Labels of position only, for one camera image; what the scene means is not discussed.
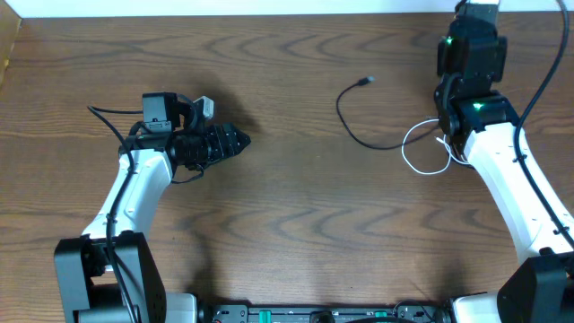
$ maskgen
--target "white background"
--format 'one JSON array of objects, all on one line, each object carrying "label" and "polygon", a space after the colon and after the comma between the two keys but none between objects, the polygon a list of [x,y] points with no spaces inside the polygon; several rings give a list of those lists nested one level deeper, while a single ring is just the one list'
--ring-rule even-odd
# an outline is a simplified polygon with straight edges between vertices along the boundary
[{"label": "white background", "polygon": [[[458,0],[6,0],[22,17],[452,13]],[[574,0],[565,0],[574,9]],[[558,10],[554,0],[502,0],[502,11]]]}]

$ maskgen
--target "wooden table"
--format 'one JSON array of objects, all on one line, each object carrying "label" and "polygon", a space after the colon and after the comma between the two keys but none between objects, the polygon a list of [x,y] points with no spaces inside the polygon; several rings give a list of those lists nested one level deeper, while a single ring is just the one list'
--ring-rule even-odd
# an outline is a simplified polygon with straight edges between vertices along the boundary
[{"label": "wooden table", "polygon": [[[478,175],[415,174],[396,144],[436,115],[437,43],[452,14],[25,20],[0,90],[0,321],[61,321],[52,261],[117,174],[117,139],[85,108],[140,109],[144,92],[207,95],[251,135],[239,157],[169,187],[149,244],[165,287],[208,301],[381,304],[495,291],[517,268]],[[504,81],[521,112],[560,40],[557,13],[503,13]],[[529,119],[535,156],[574,208],[574,49]],[[125,133],[134,117],[111,116]],[[407,153],[436,170],[428,138]],[[178,178],[187,174],[178,171]]]}]

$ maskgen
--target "cable connector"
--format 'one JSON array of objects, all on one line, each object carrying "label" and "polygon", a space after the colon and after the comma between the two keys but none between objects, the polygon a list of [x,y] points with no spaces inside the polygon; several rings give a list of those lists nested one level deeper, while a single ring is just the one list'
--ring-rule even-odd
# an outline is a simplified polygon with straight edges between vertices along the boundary
[{"label": "cable connector", "polygon": [[359,81],[357,81],[357,86],[364,86],[364,85],[367,85],[367,84],[372,83],[374,81],[375,81],[375,77],[367,76],[367,77],[361,78]]}]

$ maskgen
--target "wooden board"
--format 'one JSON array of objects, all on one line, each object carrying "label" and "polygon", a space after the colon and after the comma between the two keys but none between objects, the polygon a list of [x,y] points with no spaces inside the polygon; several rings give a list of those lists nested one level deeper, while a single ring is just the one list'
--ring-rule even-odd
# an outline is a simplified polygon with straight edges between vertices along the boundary
[{"label": "wooden board", "polygon": [[10,53],[20,28],[20,17],[4,1],[0,0],[0,86],[4,80],[4,71],[10,63]]},{"label": "wooden board", "polygon": [[[117,173],[118,142],[85,106],[140,109],[144,92],[207,95],[253,144],[169,187],[150,246],[166,289],[208,301],[381,304],[495,291],[517,268],[476,173],[423,177],[396,144],[435,115],[436,48],[451,14],[26,20],[0,90],[0,321],[61,321],[52,262]],[[504,13],[505,78],[522,111],[560,40],[557,13]],[[572,46],[526,124],[536,159],[574,206]],[[126,132],[134,117],[111,116]],[[433,138],[407,149],[446,161]],[[178,178],[187,174],[179,170]]]}]

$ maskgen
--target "white wall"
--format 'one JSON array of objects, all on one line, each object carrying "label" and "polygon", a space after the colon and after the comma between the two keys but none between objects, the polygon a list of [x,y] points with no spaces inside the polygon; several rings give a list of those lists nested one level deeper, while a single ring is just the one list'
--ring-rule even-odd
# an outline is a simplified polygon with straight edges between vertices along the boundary
[{"label": "white wall", "polygon": [[[22,17],[453,12],[458,0],[6,0]],[[574,9],[574,0],[565,0]],[[554,0],[501,0],[502,11],[557,10]]]}]

